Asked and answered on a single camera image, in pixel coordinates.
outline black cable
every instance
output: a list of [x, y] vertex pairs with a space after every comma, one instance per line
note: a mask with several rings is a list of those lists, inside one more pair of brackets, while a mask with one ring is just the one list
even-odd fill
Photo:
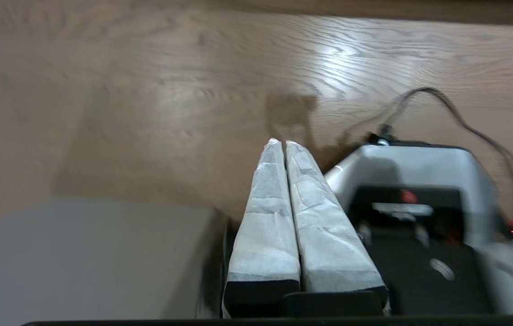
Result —
[[478, 138], [481, 138], [486, 143], [488, 143], [491, 147], [493, 147], [497, 152], [499, 152], [502, 155], [502, 157], [506, 163], [508, 173], [513, 182], [513, 154], [511, 153], [511, 151], [506, 149], [506, 147], [501, 145], [496, 140], [494, 140], [494, 139], [490, 138], [489, 136], [486, 136], [482, 132], [472, 128], [466, 122], [466, 120], [464, 120], [464, 118], [458, 111], [458, 108], [456, 107], [456, 105], [454, 105], [454, 103], [452, 103], [452, 101], [447, 97], [447, 95], [445, 95], [444, 93], [442, 93], [442, 91], [440, 91], [439, 89], [436, 89], [434, 87], [420, 87], [420, 88], [416, 88], [411, 91], [408, 91], [407, 93], [401, 95], [397, 102], [396, 110], [387, 118], [387, 120], [385, 120], [385, 123], [382, 124], [381, 130], [379, 131], [380, 136], [389, 134], [389, 132], [392, 128], [392, 124], [406, 109], [408, 100], [411, 99], [414, 95], [416, 95], [418, 93], [429, 93], [431, 95], [434, 95], [434, 97], [439, 99], [445, 105], [445, 107], [449, 110], [449, 112], [452, 114], [452, 116], [456, 119], [458, 124], [460, 124], [460, 126], [462, 126], [462, 128], [468, 130], [472, 134], [475, 134], [476, 136], [478, 136]]

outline wood grain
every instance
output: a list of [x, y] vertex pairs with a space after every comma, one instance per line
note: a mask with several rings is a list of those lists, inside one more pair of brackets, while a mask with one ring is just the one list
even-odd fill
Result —
[[[238, 220], [269, 137], [303, 143], [327, 169], [416, 86], [446, 91], [513, 151], [513, 25], [283, 3], [0, 0], [0, 216], [73, 194], [211, 205]], [[499, 157], [438, 103], [419, 97], [396, 129], [471, 149], [513, 218]]]

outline white foam padding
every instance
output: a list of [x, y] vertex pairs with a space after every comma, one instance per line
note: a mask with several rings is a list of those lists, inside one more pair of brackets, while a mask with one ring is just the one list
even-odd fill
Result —
[[262, 151], [234, 241], [227, 281], [300, 281], [283, 147], [271, 139]]
[[287, 142], [287, 170], [307, 292], [384, 286], [354, 227], [303, 146]]

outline wooden floor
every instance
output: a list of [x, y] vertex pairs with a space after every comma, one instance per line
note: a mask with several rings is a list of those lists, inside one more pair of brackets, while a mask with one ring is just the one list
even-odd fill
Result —
[[[269, 137], [327, 168], [417, 86], [445, 91], [513, 151], [513, 25], [337, 16], [339, 1], [315, 16], [311, 1], [300, 13], [257, 0], [0, 0], [0, 216], [73, 194], [239, 219]], [[416, 100], [396, 128], [471, 149], [513, 218], [499, 156], [439, 104]]]

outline power cord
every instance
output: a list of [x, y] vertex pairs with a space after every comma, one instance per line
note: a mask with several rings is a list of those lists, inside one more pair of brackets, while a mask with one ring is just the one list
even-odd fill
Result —
[[395, 120], [404, 113], [408, 106], [409, 100], [414, 97], [414, 95], [418, 93], [429, 93], [430, 95], [433, 95], [437, 99], [439, 99], [443, 105], [447, 108], [447, 110], [451, 113], [451, 115], [456, 119], [458, 124], [462, 126], [462, 128], [468, 130], [472, 134], [478, 136], [478, 138], [484, 140], [487, 144], [489, 144], [491, 147], [493, 147], [497, 152], [499, 152], [507, 166], [507, 170], [509, 173], [510, 178], [513, 181], [513, 154], [511, 151], [506, 149], [503, 145], [501, 145], [496, 140], [492, 139], [489, 136], [486, 136], [482, 132], [472, 128], [466, 120], [462, 117], [460, 112], [458, 111], [458, 108], [454, 103], [448, 98], [447, 95], [445, 95], [442, 91], [439, 89], [436, 89], [434, 87], [420, 87], [416, 89], [412, 89], [411, 91], [408, 91], [407, 93], [402, 94], [399, 99], [397, 99], [397, 106], [395, 111], [385, 120], [385, 123], [382, 124], [379, 128], [378, 136], [383, 139], [391, 139], [391, 131], [392, 131], [392, 125], [395, 122]]

